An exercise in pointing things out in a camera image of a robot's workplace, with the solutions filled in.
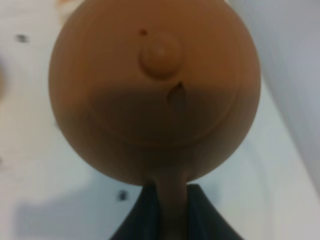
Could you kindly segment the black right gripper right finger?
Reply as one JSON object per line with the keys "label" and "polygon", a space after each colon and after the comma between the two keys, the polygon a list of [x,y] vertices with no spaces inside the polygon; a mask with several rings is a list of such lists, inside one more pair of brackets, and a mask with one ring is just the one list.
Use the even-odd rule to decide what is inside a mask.
{"label": "black right gripper right finger", "polygon": [[219,214],[198,184],[187,186],[185,240],[242,240]]}

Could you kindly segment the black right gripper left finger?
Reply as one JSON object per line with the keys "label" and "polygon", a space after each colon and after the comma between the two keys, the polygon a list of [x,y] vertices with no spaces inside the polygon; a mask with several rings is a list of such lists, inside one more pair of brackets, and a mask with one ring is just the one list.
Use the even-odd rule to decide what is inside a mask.
{"label": "black right gripper left finger", "polygon": [[144,186],[112,240],[164,240],[160,205],[154,185]]}

